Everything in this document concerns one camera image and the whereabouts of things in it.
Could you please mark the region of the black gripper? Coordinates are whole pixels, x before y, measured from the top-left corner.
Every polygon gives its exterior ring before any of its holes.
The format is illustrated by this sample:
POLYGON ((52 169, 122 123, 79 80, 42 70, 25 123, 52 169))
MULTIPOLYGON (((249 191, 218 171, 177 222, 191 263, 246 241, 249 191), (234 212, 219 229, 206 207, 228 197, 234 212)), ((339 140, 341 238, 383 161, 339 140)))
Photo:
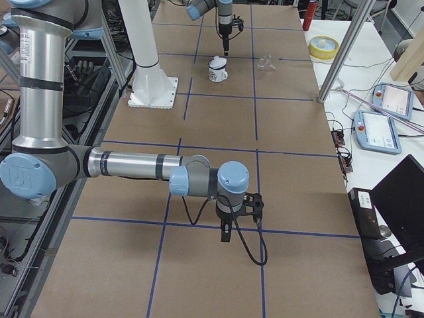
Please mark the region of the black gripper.
POLYGON ((224 55, 229 55, 229 36, 231 34, 231 24, 218 23, 218 33, 223 40, 224 55))
POLYGON ((218 217, 221 220, 221 242, 230 242, 233 225, 233 214, 219 211, 218 217))

